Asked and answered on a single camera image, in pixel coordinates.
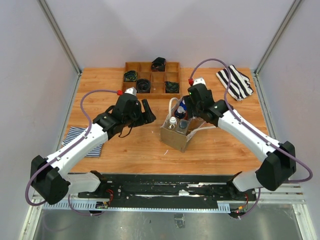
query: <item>towel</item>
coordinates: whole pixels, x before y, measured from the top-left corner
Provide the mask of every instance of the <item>towel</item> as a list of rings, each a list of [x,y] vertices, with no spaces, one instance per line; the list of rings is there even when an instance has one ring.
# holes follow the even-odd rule
[[[246,97],[252,95],[254,91],[250,86],[250,79],[243,73],[239,72],[234,65],[230,65],[228,68],[231,72],[231,84],[228,93],[237,101],[242,101]],[[222,85],[227,88],[229,81],[227,69],[225,68],[218,71],[216,76]]]
[[[73,139],[78,137],[84,130],[85,130],[84,127],[75,127],[75,126],[70,127],[70,130],[66,135],[65,140],[62,142],[62,145],[65,146],[68,143],[70,143]],[[91,158],[100,157],[101,150],[102,150],[102,144],[100,144],[99,146],[95,147],[92,151],[90,151],[86,155],[86,157],[91,157]]]

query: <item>wooden tabletop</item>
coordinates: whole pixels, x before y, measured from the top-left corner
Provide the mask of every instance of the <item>wooden tabletop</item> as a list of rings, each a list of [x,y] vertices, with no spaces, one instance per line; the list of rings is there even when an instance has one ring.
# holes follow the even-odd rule
[[[188,78],[192,68],[182,68],[183,95],[187,95]],[[203,77],[212,89],[215,101],[223,99],[225,88],[216,77],[219,68],[199,68],[194,78]],[[259,130],[267,133],[257,92],[248,68],[238,69],[250,77],[254,94],[236,101],[231,96],[231,105]],[[85,68],[73,103],[67,131],[73,127],[87,127],[88,121],[81,112],[80,100],[95,89],[120,90],[123,68]],[[114,105],[118,96],[114,93],[97,92],[88,96],[84,108],[93,119]],[[125,138],[114,136],[102,147],[100,157],[85,157],[71,171],[100,173],[150,173],[150,174],[235,174],[259,167],[260,162],[245,145],[234,136],[219,128],[199,131],[191,139],[185,153],[160,142],[160,127],[168,114],[168,99],[148,99],[156,121],[134,128]]]

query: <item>wooden tray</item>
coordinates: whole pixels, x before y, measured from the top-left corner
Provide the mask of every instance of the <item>wooden tray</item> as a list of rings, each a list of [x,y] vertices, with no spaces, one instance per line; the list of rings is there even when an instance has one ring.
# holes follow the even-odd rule
[[[134,70],[138,73],[139,79],[148,79],[151,82],[150,93],[137,93],[139,99],[171,99],[180,98],[181,91],[181,71],[179,62],[167,62],[165,71],[151,71],[152,62],[126,62],[124,73]],[[179,93],[166,93],[165,81],[179,83]],[[122,91],[135,87],[136,82],[122,82]]]

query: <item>wall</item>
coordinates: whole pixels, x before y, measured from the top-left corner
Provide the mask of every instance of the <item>wall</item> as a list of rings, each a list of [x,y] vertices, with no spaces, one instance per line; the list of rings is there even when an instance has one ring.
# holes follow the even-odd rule
[[[16,240],[31,160],[57,147],[77,76],[35,0],[0,7],[0,233]]]
[[[304,1],[260,74],[275,131],[289,140],[296,155],[313,170],[303,183],[307,206],[320,237],[320,1]],[[294,178],[307,176],[297,167]]]
[[[47,2],[82,68],[163,56],[183,67],[214,57],[255,69],[293,0]]]

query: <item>red connector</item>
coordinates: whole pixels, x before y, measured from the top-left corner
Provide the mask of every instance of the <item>red connector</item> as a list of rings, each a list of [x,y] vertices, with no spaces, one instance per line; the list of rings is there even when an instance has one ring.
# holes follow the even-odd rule
[[[194,84],[194,79],[193,78],[189,78],[188,79],[190,86],[192,86]]]

